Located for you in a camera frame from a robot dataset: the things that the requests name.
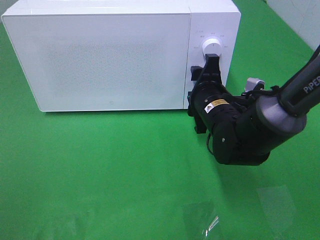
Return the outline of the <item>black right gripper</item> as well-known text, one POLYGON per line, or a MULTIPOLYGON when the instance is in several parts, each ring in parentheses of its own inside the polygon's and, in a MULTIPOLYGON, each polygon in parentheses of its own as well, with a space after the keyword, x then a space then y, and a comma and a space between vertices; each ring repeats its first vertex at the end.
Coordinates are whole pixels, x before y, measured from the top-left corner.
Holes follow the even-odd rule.
POLYGON ((194 130, 197 134, 206 131, 221 134, 225 120, 225 100, 222 98, 225 87, 222 85, 220 57, 215 53, 205 54, 204 67, 192 66, 190 71, 191 81, 199 82, 188 95, 188 115, 194 119, 194 130))

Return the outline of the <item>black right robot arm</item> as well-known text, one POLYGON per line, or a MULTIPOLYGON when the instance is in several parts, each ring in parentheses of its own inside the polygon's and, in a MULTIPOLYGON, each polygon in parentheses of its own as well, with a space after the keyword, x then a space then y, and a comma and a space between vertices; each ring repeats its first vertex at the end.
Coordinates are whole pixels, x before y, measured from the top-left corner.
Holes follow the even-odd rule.
POLYGON ((319 104, 320 52, 284 85, 270 90, 262 80, 249 78, 244 92, 232 95, 222 84, 216 54, 206 54, 204 66, 191 67, 191 80, 187 113, 194 118, 195 132, 208 135, 208 151, 220 164, 258 166, 304 130, 308 112, 319 104))

